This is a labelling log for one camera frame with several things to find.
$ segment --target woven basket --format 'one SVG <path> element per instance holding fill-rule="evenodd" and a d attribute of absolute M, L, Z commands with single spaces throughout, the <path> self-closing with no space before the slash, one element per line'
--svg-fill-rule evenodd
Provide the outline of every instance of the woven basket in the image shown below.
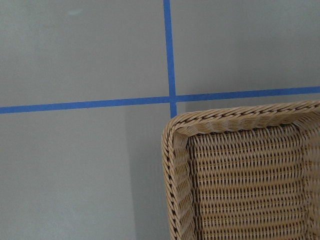
<path fill-rule="evenodd" d="M 172 240 L 320 239 L 320 100 L 179 115 L 162 160 Z"/>

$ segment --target tan basket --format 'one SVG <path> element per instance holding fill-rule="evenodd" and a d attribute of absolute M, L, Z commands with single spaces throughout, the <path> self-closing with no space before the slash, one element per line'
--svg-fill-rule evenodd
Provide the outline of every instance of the tan basket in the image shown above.
<path fill-rule="evenodd" d="M 320 100 L 179 115 L 162 160 L 172 240 L 320 239 Z"/>

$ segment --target blue tape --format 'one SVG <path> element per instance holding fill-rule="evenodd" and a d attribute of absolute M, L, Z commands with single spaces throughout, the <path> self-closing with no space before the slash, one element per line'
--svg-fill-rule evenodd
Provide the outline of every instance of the blue tape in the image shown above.
<path fill-rule="evenodd" d="M 127 99 L 114 99 L 114 100 L 102 100 L 102 101 L 81 101 L 81 102 L 40 104 L 40 105 L 3 106 L 3 107 L 0 107 L 0 114 L 56 111 L 56 110 L 69 110 L 69 109 L 91 109 L 91 108 L 105 108 L 105 107 L 116 107 L 116 106 L 130 106 L 130 105 L 167 104 L 167 103 L 170 103 L 170 109 L 177 109 L 176 102 L 181 103 L 181 102 L 193 102 L 193 101 L 243 99 L 243 98 L 272 97 L 272 96 L 300 95 L 300 94 L 320 94 L 320 86 L 267 89 L 267 90 L 254 90 L 254 91 L 231 91 L 231 92 L 205 93 L 205 94 L 192 94 L 192 95 L 177 95 L 174 97 L 156 96 L 156 97 L 127 98 Z"/>
<path fill-rule="evenodd" d="M 174 61 L 174 47 L 173 47 L 173 38 L 172 38 L 170 0 L 163 0 L 163 11 L 164 11 L 166 62 L 167 62 L 167 70 L 168 70 L 168 82 L 169 82 L 170 116 L 171 118 L 173 118 L 177 115 L 177 104 L 175 102 L 176 80 L 175 80 L 175 61 Z"/>
<path fill-rule="evenodd" d="M 299 95 L 299 94 L 318 94 L 318 93 L 320 93 L 320 86 L 178 95 L 175 98 L 177 102 L 192 102 L 192 101 L 208 101 L 208 100 L 222 100 L 222 99 L 243 99 L 243 98 L 272 97 L 272 96 L 284 96 L 284 95 Z"/>
<path fill-rule="evenodd" d="M 0 114 L 69 110 L 69 109 L 91 109 L 91 108 L 104 108 L 104 107 L 116 107 L 116 106 L 145 105 L 145 104 L 165 104 L 169 102 L 170 100 L 168 96 L 156 96 L 156 97 L 114 99 L 114 100 L 102 100 L 102 101 L 82 101 L 82 102 L 41 104 L 41 105 L 5 106 L 5 107 L 0 107 Z"/>

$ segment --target wicker weave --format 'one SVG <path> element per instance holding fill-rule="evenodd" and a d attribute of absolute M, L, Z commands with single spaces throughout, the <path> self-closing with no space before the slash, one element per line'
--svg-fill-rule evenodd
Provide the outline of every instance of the wicker weave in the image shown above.
<path fill-rule="evenodd" d="M 179 115 L 162 160 L 172 240 L 320 239 L 320 100 Z"/>

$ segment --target basket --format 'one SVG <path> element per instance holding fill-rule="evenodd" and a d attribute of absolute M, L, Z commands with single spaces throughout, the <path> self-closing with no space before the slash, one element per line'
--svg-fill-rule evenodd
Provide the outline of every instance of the basket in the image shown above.
<path fill-rule="evenodd" d="M 162 163 L 172 240 L 320 239 L 320 100 L 181 114 Z"/>

